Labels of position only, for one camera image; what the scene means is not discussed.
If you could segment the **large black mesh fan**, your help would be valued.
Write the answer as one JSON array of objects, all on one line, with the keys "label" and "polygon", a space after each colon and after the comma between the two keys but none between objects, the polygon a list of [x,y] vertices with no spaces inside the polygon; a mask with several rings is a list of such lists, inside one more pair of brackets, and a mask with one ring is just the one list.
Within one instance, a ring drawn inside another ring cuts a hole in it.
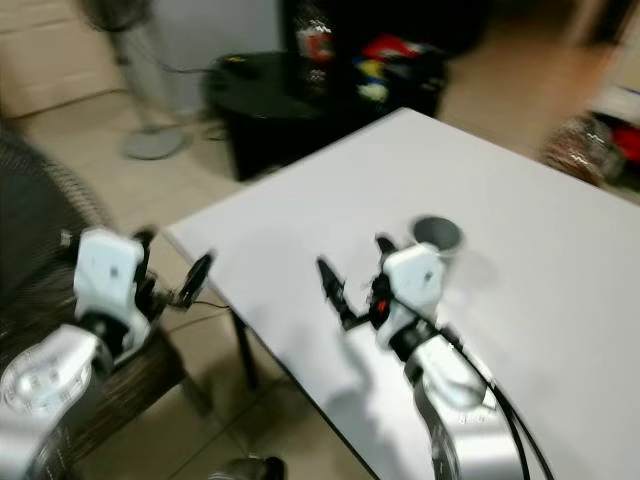
[{"label": "large black mesh fan", "polygon": [[161,315],[124,342],[123,326],[76,316],[79,236],[115,230],[92,189],[0,128],[0,477],[67,480],[97,445],[187,379]]}]

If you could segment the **grey cup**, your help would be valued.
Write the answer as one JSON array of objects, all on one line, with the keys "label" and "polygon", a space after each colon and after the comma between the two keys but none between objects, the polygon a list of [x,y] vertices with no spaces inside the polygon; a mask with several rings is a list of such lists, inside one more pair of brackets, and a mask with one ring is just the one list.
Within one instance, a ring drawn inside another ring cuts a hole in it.
[{"label": "grey cup", "polygon": [[410,224],[413,241],[430,244],[442,259],[453,259],[465,244],[465,234],[452,220],[438,215],[421,215]]}]

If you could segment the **black table leg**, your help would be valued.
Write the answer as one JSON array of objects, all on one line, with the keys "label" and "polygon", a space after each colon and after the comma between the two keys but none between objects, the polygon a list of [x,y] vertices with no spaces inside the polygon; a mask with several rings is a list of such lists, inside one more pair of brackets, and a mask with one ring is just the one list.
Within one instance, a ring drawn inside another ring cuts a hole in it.
[{"label": "black table leg", "polygon": [[244,380],[246,380],[247,388],[250,390],[259,389],[259,371],[253,351],[250,344],[250,329],[244,323],[237,311],[230,311],[234,332],[236,332],[237,349],[239,353],[239,364],[241,364],[244,372]]}]

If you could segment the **red yellow blue toy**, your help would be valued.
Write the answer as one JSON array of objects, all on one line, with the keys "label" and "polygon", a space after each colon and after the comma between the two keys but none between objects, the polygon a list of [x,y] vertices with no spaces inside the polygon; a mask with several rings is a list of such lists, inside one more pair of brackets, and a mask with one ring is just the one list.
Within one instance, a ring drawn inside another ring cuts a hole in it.
[{"label": "red yellow blue toy", "polygon": [[353,59],[353,67],[362,76],[357,84],[358,95],[372,102],[387,101],[387,73],[394,61],[419,58],[425,50],[425,44],[407,41],[396,35],[381,33],[372,38]]}]

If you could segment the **grey pedestal fan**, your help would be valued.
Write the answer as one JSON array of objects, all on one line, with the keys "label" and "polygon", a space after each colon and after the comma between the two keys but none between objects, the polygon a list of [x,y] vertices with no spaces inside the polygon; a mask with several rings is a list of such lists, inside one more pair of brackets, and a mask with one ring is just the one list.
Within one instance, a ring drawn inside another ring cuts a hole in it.
[{"label": "grey pedestal fan", "polygon": [[189,134],[166,105],[165,74],[160,61],[148,58],[148,32],[154,0],[77,0],[84,18],[108,38],[123,78],[137,127],[125,136],[122,152],[138,161],[172,157],[188,146]]}]

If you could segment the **brown woven basket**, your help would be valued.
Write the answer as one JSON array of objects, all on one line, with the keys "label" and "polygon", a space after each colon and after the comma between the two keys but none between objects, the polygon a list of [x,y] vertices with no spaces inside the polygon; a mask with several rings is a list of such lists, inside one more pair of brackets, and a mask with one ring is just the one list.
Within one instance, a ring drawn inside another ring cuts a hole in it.
[{"label": "brown woven basket", "polygon": [[571,116],[554,128],[535,159],[598,187],[620,177],[627,164],[613,141],[612,129],[591,113]]}]

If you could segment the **black low table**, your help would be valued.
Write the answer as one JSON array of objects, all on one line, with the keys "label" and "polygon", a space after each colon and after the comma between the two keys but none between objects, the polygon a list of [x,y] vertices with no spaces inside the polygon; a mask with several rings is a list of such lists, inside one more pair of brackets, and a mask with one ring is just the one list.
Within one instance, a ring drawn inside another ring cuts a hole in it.
[{"label": "black low table", "polygon": [[385,102],[362,99],[362,76],[353,58],[330,73],[329,95],[314,97],[303,79],[302,61],[288,52],[247,52],[259,65],[257,79],[238,79],[220,68],[202,78],[207,111],[223,124],[237,180],[260,177],[366,127],[381,116],[410,109],[436,116],[448,86],[448,65],[438,54],[394,61],[387,73]]}]

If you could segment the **red bag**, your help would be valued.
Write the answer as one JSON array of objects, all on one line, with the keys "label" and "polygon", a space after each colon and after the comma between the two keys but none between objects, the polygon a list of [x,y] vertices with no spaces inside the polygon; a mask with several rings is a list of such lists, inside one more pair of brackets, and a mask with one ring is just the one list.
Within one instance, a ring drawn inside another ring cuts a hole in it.
[{"label": "red bag", "polygon": [[620,152],[626,166],[640,169],[640,125],[607,114],[596,114],[596,119],[607,125],[612,143]]}]

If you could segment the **grey robot foot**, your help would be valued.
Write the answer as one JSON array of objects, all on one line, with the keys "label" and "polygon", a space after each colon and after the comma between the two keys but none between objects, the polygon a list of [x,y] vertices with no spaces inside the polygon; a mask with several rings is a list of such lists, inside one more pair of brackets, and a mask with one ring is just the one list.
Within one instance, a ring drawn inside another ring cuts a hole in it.
[{"label": "grey robot foot", "polygon": [[239,457],[215,468],[207,480],[287,480],[287,466],[275,456]]}]

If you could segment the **small black flat object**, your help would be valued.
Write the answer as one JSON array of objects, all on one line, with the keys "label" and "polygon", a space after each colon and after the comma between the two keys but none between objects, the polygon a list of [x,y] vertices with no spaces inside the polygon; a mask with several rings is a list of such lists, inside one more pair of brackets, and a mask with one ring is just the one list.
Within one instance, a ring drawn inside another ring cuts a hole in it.
[{"label": "small black flat object", "polygon": [[224,70],[228,76],[244,81],[253,81],[261,76],[261,70],[256,61],[247,56],[228,55],[220,60],[220,68]]}]

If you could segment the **dark bottle with red label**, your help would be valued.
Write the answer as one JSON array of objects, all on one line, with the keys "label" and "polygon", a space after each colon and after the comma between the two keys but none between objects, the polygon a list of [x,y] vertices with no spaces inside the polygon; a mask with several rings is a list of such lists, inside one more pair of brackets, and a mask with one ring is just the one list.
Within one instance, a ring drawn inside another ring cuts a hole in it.
[{"label": "dark bottle with red label", "polygon": [[335,56],[328,14],[316,0],[296,0],[292,20],[307,91],[317,99],[328,96]]}]

